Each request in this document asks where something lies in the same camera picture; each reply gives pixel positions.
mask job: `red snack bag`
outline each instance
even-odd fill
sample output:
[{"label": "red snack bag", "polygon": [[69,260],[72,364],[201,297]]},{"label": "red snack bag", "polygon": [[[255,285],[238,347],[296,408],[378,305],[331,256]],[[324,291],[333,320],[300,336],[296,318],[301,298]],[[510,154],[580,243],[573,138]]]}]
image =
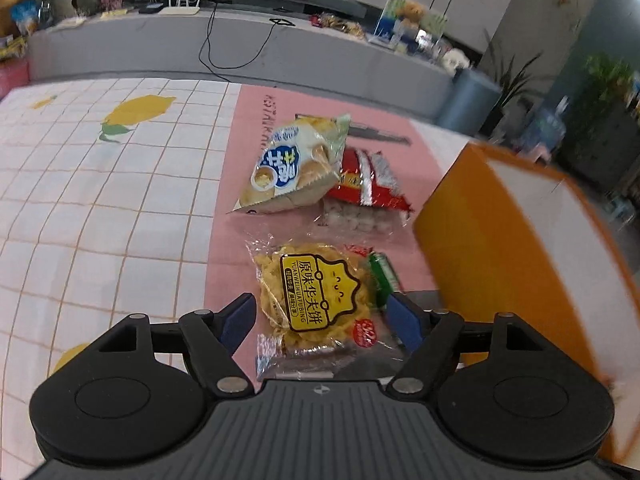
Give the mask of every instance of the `red snack bag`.
[{"label": "red snack bag", "polygon": [[363,206],[411,211],[386,158],[381,153],[357,148],[344,149],[340,182],[326,197]]}]

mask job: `lemon print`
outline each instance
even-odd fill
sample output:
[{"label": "lemon print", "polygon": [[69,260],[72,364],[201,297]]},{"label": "lemon print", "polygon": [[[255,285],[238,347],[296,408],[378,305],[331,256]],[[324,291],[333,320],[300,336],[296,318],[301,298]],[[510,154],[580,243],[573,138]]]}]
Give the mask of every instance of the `lemon print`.
[{"label": "lemon print", "polygon": [[71,359],[76,357],[82,350],[84,350],[88,346],[89,343],[80,343],[78,346],[74,346],[73,348],[70,348],[69,350],[64,352],[60,357],[60,360],[53,367],[53,371],[51,373],[56,373],[58,370],[60,370],[60,368],[66,365],[69,361],[71,361]]},{"label": "lemon print", "polygon": [[56,97],[58,96],[52,95],[51,97],[47,97],[46,99],[43,99],[42,101],[38,101],[36,104],[32,105],[31,108],[33,110],[37,110],[38,108],[47,106],[48,104],[52,103],[56,99]]},{"label": "lemon print", "polygon": [[124,101],[105,118],[102,123],[100,140],[117,142],[111,137],[129,132],[127,126],[148,121],[164,114],[174,101],[175,97],[160,97],[158,95],[145,95],[131,101]]}]

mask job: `orange box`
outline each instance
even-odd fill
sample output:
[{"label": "orange box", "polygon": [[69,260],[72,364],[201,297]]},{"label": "orange box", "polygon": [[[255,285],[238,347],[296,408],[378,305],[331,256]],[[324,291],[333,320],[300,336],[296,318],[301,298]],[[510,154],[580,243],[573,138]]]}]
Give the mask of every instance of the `orange box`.
[{"label": "orange box", "polygon": [[481,322],[515,312],[610,388],[616,416],[604,453],[624,462],[640,428],[640,301],[577,186],[468,144],[414,231],[449,309]]}]

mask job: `yellow label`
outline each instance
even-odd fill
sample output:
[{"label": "yellow label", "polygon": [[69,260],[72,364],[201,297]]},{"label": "yellow label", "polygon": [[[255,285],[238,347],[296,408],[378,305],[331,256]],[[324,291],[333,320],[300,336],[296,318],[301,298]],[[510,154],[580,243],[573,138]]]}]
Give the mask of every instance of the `yellow label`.
[{"label": "yellow label", "polygon": [[328,262],[318,254],[291,254],[280,259],[287,317],[296,332],[321,330],[338,316],[356,311],[360,282],[343,260]]},{"label": "yellow label", "polygon": [[346,187],[352,187],[353,189],[360,189],[362,179],[357,173],[344,172],[340,174],[340,185]]},{"label": "yellow label", "polygon": [[100,15],[101,20],[108,20],[109,18],[116,18],[118,16],[124,16],[129,9],[116,9],[116,10],[107,10]]}]

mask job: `snack on counter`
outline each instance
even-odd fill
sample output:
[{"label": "snack on counter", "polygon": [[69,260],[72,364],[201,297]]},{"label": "snack on counter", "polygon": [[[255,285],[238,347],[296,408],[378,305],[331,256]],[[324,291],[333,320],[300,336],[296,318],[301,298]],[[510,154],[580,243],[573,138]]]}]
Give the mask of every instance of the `snack on counter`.
[{"label": "snack on counter", "polygon": [[334,30],[339,30],[340,32],[344,32],[345,34],[349,34],[350,36],[355,36],[356,38],[360,38],[364,40],[366,38],[366,34],[364,33],[363,28],[359,23],[350,22],[350,20],[345,20],[343,18],[338,18],[334,14],[329,12],[323,12],[320,14],[318,19],[320,26],[323,28],[332,28]]},{"label": "snack on counter", "polygon": [[234,209],[275,213],[318,202],[340,178],[350,122],[302,116],[276,129]]},{"label": "snack on counter", "polygon": [[27,51],[27,42],[23,37],[14,40],[12,36],[8,36],[3,39],[6,39],[6,43],[0,44],[0,62],[14,57],[24,57]]},{"label": "snack on counter", "polygon": [[367,257],[331,244],[287,244],[254,253],[260,308],[257,376],[393,375],[402,354],[381,322]]},{"label": "snack on counter", "polygon": [[393,232],[408,221],[411,206],[381,153],[346,147],[340,182],[323,201],[322,223],[329,227]]}]

